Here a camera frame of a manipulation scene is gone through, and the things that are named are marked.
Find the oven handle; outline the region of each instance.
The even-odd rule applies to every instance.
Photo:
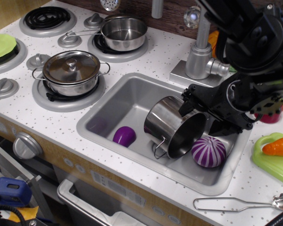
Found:
[[[67,206],[70,206],[72,209],[75,209],[78,212],[88,216],[97,223],[103,226],[146,226],[124,212],[116,212],[112,216],[108,216],[107,214],[73,195],[71,191],[74,190],[74,183],[64,179],[57,190],[59,199]]]

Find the wooden panel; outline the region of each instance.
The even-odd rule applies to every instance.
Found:
[[[197,29],[190,29],[183,22],[183,15],[190,6],[195,6],[195,0],[164,0],[163,16],[161,19],[154,19],[151,16],[152,0],[121,0],[121,5],[114,12],[106,11],[100,4],[100,0],[59,0],[75,6],[93,10],[106,15],[119,13],[125,10],[127,13],[139,15],[144,18],[149,27],[157,28],[166,32],[179,34],[181,36],[195,39]],[[267,4],[265,0],[252,0],[255,7]],[[273,0],[275,5],[283,8],[283,0]]]
[[[50,0],[0,0],[0,29]]]
[[[137,210],[138,212],[142,213],[143,215],[157,221],[163,226],[174,226],[175,224],[171,222],[168,219],[169,215],[173,215],[180,219],[182,226],[212,226],[211,224],[207,223],[206,221],[197,218],[196,216],[182,210],[181,208],[176,207],[175,205],[170,204],[169,202],[158,198],[157,196],[151,194],[150,192],[147,192],[146,190],[141,189],[140,187],[116,176],[115,174],[110,173],[109,171],[87,161],[86,159],[75,155],[68,150],[65,150],[64,148],[55,145],[48,140],[37,136],[30,131],[27,131],[26,129],[11,123],[10,121],[0,117],[0,123],[2,123],[5,126],[5,129],[0,130],[0,136],[4,137],[5,139],[14,142],[15,140],[15,133],[18,133],[20,131],[29,134],[31,137],[33,137],[42,147],[44,154],[42,154],[42,159],[50,162],[51,164],[59,167],[60,169],[68,172],[69,174],[72,174],[73,176],[81,179],[82,181],[94,186],[95,188],[109,194],[113,198],[119,200],[122,203],[125,203],[126,205],[130,206],[131,208]],[[79,164],[81,165],[85,170],[86,173],[81,173],[76,167],[69,167],[65,164],[64,158],[68,158],[71,160],[73,164]],[[92,175],[90,174],[90,170],[93,170],[113,181],[115,181],[118,184],[121,184],[122,186],[130,189],[131,191],[135,192],[136,194],[140,195],[141,197],[146,199],[146,203],[144,207],[141,207],[123,196],[119,195],[118,193],[115,193],[111,191],[108,188],[103,187],[102,185],[96,183]],[[157,213],[155,213],[152,209],[153,206],[157,206],[161,208],[165,215],[161,216]]]

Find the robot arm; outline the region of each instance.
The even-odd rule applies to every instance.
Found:
[[[220,31],[217,57],[238,72],[218,87],[191,84],[179,112],[198,109],[213,115],[212,136],[252,129],[247,112],[272,115],[283,105],[283,13],[271,4],[254,9],[248,0],[199,2]]]

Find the green plate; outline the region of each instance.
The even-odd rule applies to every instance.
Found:
[[[8,34],[0,34],[0,57],[10,53],[17,45],[16,39]]]
[[[272,143],[281,138],[283,138],[282,133],[272,133],[269,136],[261,137],[255,143],[252,160],[257,166],[283,182],[283,156],[267,155],[261,149],[264,144]]]

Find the faucet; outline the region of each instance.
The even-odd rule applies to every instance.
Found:
[[[219,85],[230,76],[230,65],[212,57],[208,43],[210,22],[205,18],[206,9],[190,7],[184,15],[184,22],[190,28],[197,28],[197,39],[191,47],[187,61],[180,60],[170,73],[170,81],[189,86],[191,82],[207,87]]]
[[[208,43],[210,22],[205,18],[206,9],[200,10],[200,20],[196,43],[191,47],[185,73],[188,77],[196,80],[207,78],[210,74],[225,77],[229,72],[229,65],[221,63],[212,57],[212,47]]]

